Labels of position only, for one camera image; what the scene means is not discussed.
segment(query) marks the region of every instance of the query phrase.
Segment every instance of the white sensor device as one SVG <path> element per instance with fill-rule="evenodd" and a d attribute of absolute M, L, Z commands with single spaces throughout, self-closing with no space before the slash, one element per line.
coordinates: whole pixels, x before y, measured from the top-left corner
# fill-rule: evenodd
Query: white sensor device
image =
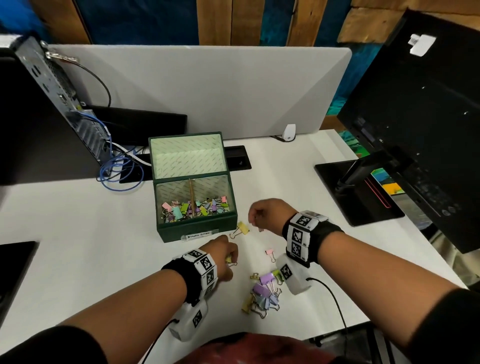
<path fill-rule="evenodd" d="M 308 269 L 282 254 L 276 259 L 276 267 L 282 273 L 285 283 L 292 294 L 305 292 L 311 284 L 306 279 L 310 277 Z"/>
<path fill-rule="evenodd" d="M 288 124 L 282 134 L 282 139 L 286 142 L 290 142 L 295 138 L 295 132 L 297 130 L 296 124 Z"/>
<path fill-rule="evenodd" d="M 176 339 L 182 342 L 189 341 L 198 331 L 207 313 L 208 306 L 205 300 L 200 300 L 195 306 L 184 303 L 174 315 L 178 322 L 172 322 L 168 328 Z"/>

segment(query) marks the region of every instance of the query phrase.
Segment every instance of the white cable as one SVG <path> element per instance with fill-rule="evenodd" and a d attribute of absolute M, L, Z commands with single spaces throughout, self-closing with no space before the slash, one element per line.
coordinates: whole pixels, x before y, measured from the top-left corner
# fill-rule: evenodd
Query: white cable
<path fill-rule="evenodd" d="M 116 146 L 117 148 L 123 150 L 125 152 L 125 154 L 128 154 L 131 158 L 135 159 L 137 162 L 139 163 L 142 163 L 142 164 L 145 164 L 146 166 L 152 166 L 150 163 L 148 162 L 145 162 L 144 160 L 141 160 L 140 158 L 138 158 L 135 154 L 133 154 L 133 152 L 129 151 L 128 149 L 125 149 L 124 147 L 122 147 L 120 144 L 117 144 L 117 143 L 114 143 L 114 142 L 111 142 L 114 146 Z"/>

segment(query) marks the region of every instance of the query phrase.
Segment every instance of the black monitor base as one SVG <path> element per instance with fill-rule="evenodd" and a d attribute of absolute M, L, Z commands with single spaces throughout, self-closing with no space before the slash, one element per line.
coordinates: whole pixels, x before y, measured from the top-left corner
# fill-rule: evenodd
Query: black monitor base
<path fill-rule="evenodd" d="M 354 160 L 349 160 L 315 166 L 315 170 L 348 223 L 351 226 L 360 226 L 404 217 L 403 211 L 372 175 L 368 175 L 362 182 L 344 194 L 335 192 L 338 180 L 345 176 L 354 162 Z"/>

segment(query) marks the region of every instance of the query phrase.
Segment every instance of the white desk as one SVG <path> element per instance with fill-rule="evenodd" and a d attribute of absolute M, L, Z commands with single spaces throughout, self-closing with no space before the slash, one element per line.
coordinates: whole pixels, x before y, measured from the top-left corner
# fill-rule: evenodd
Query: white desk
<path fill-rule="evenodd" d="M 346 223 L 313 169 L 318 163 L 355 158 L 335 131 L 298 135 L 291 143 L 265 137 L 225 145 L 245 145 L 252 163 L 251 170 L 231 173 L 239 219 L 244 222 L 253 201 L 283 198 L 297 209 L 325 214 L 346 233 L 463 286 L 407 217 L 357 228 Z M 122 194 L 107 191 L 95 180 L 24 184 L 4 193 L 0 243 L 38 240 L 40 246 L 0 328 L 0 353 L 209 240 L 162 243 L 151 182 Z M 264 251 L 272 247 L 278 255 L 285 251 L 285 243 L 253 227 L 234 242 L 240 251 L 234 278 L 222 283 L 208 301 L 210 312 L 200 332 L 188 343 L 165 332 L 150 354 L 151 362 L 172 363 L 208 340 L 239 331 L 304 340 L 343 327 L 332 297 L 315 282 L 297 296 L 283 285 L 280 311 L 270 311 L 264 320 L 243 314 L 241 303 L 253 285 L 249 275 L 272 270 L 275 264 Z M 313 265 L 310 272 L 332 289 L 348 326 L 368 320 L 322 268 Z"/>

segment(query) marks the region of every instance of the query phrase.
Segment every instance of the blue cable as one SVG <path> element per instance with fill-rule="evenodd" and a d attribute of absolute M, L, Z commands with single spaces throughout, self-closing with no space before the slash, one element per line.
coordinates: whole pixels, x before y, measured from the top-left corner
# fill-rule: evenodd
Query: blue cable
<path fill-rule="evenodd" d="M 87 114 L 87 113 L 84 113 L 84 112 L 80 112 L 80 111 L 77 111 L 78 114 L 82 115 L 83 117 L 85 118 L 88 118 L 90 120 L 93 120 L 95 122 L 98 122 L 100 125 L 103 126 L 103 128 L 105 129 L 105 132 L 107 133 L 108 135 L 108 141 L 110 142 L 110 160 L 108 160 L 107 162 L 105 162 L 101 167 L 100 167 L 100 173 L 99 173 L 99 180 L 100 182 L 102 183 L 102 185 L 110 190 L 110 191 L 115 191 L 115 192 L 125 192 L 125 191 L 130 191 L 130 190 L 133 190 L 134 188 L 137 188 L 138 186 L 140 186 L 140 184 L 144 181 L 144 177 L 145 177 L 145 171 L 144 171 L 144 168 L 143 166 L 140 164 L 140 163 L 137 163 L 135 162 L 133 159 L 131 158 L 128 158 L 126 155 L 130 152 L 133 152 L 134 155 L 136 155 L 136 151 L 135 151 L 135 148 L 129 150 L 127 153 L 122 153 L 124 154 L 123 156 L 120 154 L 120 155 L 117 155 L 117 156 L 114 156 L 113 155 L 113 145 L 112 145 L 112 136 L 110 134 L 110 132 L 108 131 L 108 128 L 107 126 L 101 121 L 99 120 L 98 118 L 96 118 L 95 116 L 93 115 L 90 115 L 90 114 Z M 127 173 L 127 175 L 125 175 L 124 177 L 121 177 L 117 180 L 112 180 L 111 178 L 112 177 L 108 177 L 108 178 L 105 178 L 104 176 L 106 174 L 109 174 L 109 173 L 113 173 L 113 168 L 115 167 L 125 167 L 126 165 L 128 165 L 129 163 L 132 164 L 132 167 L 130 168 L 130 171 Z M 140 170 L 142 171 L 142 176 L 140 178 L 140 181 L 133 187 L 130 187 L 130 188 L 125 188 L 125 189 L 115 189 L 115 188 L 111 188 L 111 187 L 108 187 L 106 184 L 105 184 L 105 181 L 107 182 L 120 182 L 120 181 L 123 181 L 124 179 L 126 179 L 128 176 L 130 176 L 130 174 L 133 172 L 133 169 L 135 168 L 135 166 L 139 166 L 140 167 Z"/>

